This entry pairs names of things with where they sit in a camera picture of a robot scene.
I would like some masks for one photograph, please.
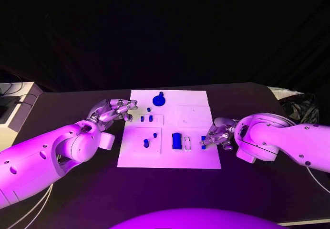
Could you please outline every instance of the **black curtain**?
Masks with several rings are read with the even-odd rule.
[[[253,81],[316,92],[328,1],[4,4],[0,71],[51,91]]]

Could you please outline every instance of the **blue object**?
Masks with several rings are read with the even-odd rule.
[[[143,145],[146,148],[149,148],[149,146],[151,146],[151,142],[149,142],[149,140],[148,139],[145,139],[145,145]]]
[[[163,92],[161,92],[161,95],[153,98],[153,104],[156,106],[163,106],[166,104],[166,98]]]
[[[202,136],[202,141],[207,139],[207,136]],[[202,146],[202,149],[207,149],[207,146]]]
[[[174,140],[172,148],[174,149],[182,149],[181,133],[174,133],[172,134],[172,140]]]

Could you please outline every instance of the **dark tabletop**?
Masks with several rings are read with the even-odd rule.
[[[256,83],[166,89],[207,90],[214,118],[241,119],[261,112],[286,116],[270,89]],[[84,120],[103,99],[130,99],[130,94],[132,90],[44,93],[15,143]],[[125,121],[116,121],[107,130],[117,137],[112,151],[99,149],[94,158],[57,181],[32,228],[106,229],[171,208],[227,209],[277,223],[330,218],[330,194],[285,153],[274,162],[257,160],[250,164],[237,158],[237,151],[220,147],[221,170],[117,168],[123,130]],[[330,187],[325,173],[316,175]],[[17,222],[42,195],[44,192],[0,210],[0,227]]]

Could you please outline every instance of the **robotic hand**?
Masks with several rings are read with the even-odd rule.
[[[112,149],[116,136],[103,132],[114,120],[133,120],[136,100],[103,100],[87,120],[45,133],[0,152],[0,209],[40,193],[99,147]]]
[[[313,124],[296,125],[276,114],[254,114],[243,120],[217,118],[202,145],[223,144],[233,150],[231,137],[240,149],[237,156],[247,162],[256,159],[274,161],[279,151],[303,166],[330,173],[330,127]]]

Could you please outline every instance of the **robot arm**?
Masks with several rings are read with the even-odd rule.
[[[114,120],[133,120],[136,100],[103,100],[87,120],[45,133],[0,152],[0,208],[40,193],[89,161],[99,147],[112,149],[114,135],[103,132]]]
[[[296,125],[276,114],[256,114],[243,120],[215,119],[201,144],[223,144],[231,150],[231,137],[240,145],[237,156],[247,162],[274,161],[282,150],[303,166],[330,173],[330,127]]]

